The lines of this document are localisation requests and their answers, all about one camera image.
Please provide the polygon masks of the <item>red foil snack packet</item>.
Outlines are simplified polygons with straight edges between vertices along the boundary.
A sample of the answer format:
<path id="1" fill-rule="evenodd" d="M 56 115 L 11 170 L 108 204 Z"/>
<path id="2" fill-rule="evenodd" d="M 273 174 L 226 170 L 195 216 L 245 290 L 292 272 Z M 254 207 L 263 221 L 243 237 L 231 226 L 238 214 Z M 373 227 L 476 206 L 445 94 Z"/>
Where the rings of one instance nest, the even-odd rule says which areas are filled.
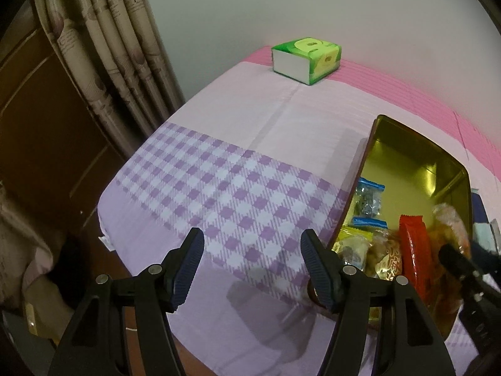
<path id="1" fill-rule="evenodd" d="M 399 237 L 402 255 L 402 274 L 412 284 L 426 306 L 434 300 L 432 279 L 434 264 L 431 241 L 422 216 L 401 215 Z"/>

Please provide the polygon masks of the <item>dark red toffee tin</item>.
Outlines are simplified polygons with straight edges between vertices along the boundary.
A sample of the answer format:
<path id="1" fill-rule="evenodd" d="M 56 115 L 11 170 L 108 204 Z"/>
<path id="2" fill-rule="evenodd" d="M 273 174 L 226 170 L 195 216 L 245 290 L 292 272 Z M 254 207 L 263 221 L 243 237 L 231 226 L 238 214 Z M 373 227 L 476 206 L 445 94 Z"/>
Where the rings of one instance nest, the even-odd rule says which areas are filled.
<path id="1" fill-rule="evenodd" d="M 380 218 L 386 221 L 388 229 L 351 225 L 359 177 L 385 185 Z M 464 166 L 430 139 L 388 116 L 380 115 L 374 121 L 361 165 L 340 215 L 340 223 L 327 247 L 336 252 L 343 262 L 365 273 L 374 231 L 388 230 L 399 237 L 399 218 L 407 215 L 422 216 L 428 232 L 433 224 L 432 210 L 442 203 L 456 209 L 470 240 L 470 179 Z M 431 305 L 425 306 L 440 334 L 446 338 L 461 306 L 459 283 L 439 258 L 434 258 L 433 253 L 432 259 L 434 300 Z"/>

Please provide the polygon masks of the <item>blue clear candy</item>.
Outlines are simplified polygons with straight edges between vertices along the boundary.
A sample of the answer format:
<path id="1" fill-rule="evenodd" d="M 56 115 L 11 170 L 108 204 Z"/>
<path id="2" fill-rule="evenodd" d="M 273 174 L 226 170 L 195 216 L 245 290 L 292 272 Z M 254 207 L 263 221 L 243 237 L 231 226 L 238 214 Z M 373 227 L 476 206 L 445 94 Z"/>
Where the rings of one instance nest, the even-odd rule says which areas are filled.
<path id="1" fill-rule="evenodd" d="M 358 178 L 350 221 L 352 226 L 388 229 L 386 221 L 380 218 L 384 191 L 385 185 Z"/>

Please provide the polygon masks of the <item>pink purple checked tablecloth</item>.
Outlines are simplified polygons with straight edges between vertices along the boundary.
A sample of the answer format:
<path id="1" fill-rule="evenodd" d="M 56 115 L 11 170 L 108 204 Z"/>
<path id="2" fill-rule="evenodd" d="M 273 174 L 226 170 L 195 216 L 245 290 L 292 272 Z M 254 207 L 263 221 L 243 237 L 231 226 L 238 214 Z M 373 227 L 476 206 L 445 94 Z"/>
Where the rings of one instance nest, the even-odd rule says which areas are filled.
<path id="1" fill-rule="evenodd" d="M 131 274 L 192 227 L 205 255 L 173 334 L 219 375 L 314 375 L 334 328 L 307 298 L 303 230 L 329 240 L 377 116 L 459 160 L 500 214 L 500 147 L 394 77 L 343 61 L 307 86 L 273 72 L 262 48 L 184 104 L 102 193 L 105 241 Z"/>

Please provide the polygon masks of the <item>clear fried twist snack bag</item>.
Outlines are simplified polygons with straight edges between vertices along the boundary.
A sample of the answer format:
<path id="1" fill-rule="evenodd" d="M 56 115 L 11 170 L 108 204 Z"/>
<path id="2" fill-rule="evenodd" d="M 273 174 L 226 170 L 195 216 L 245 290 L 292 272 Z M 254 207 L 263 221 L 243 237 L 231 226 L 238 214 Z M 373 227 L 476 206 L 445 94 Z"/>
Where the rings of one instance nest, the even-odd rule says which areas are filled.
<path id="1" fill-rule="evenodd" d="M 365 273 L 374 279 L 392 281 L 402 273 L 400 238 L 395 232 L 376 230 L 367 253 Z"/>

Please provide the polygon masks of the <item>dark brown wooden cabinet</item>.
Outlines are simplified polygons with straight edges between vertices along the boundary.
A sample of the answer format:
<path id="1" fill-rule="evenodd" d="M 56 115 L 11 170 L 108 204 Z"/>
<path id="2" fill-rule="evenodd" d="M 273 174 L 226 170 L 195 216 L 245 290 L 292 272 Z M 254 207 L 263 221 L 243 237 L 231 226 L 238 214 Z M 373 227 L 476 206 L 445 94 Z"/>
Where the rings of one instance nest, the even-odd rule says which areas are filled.
<path id="1" fill-rule="evenodd" d="M 97 216 L 99 197 L 123 164 L 25 0 L 1 39 L 1 181 L 62 232 L 49 280 L 72 308 L 99 273 L 127 273 L 101 244 Z"/>

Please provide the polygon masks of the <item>navy and mint snack packet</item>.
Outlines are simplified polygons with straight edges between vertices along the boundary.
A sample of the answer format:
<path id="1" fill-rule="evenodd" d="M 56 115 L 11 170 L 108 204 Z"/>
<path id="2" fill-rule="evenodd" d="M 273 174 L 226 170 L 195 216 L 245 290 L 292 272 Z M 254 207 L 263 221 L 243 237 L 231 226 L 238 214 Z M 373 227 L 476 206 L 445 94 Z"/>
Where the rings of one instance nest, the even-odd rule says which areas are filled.
<path id="1" fill-rule="evenodd" d="M 500 253 L 500 232 L 496 220 L 490 221 L 481 195 L 473 190 L 471 194 L 473 211 L 473 241 L 482 249 L 494 255 Z"/>

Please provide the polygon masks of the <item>green tissue pack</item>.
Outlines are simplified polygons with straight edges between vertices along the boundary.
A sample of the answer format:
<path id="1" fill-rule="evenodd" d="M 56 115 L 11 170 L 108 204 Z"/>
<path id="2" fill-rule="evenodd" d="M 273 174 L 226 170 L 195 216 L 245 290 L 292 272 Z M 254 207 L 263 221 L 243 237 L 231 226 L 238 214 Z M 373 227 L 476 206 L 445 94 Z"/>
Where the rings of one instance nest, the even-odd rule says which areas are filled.
<path id="1" fill-rule="evenodd" d="M 340 45 L 304 37 L 271 48 L 273 71 L 311 86 L 340 67 Z"/>

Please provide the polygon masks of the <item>beige patterned curtain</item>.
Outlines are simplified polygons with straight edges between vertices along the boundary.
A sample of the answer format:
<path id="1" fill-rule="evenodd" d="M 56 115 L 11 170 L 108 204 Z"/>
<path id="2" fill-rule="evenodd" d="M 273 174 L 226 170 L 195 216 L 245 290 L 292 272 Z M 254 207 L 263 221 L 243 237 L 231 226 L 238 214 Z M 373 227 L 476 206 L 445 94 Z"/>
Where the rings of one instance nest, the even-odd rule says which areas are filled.
<path id="1" fill-rule="evenodd" d="M 146 0 L 34 0 L 43 31 L 112 144 L 126 157 L 183 96 Z"/>

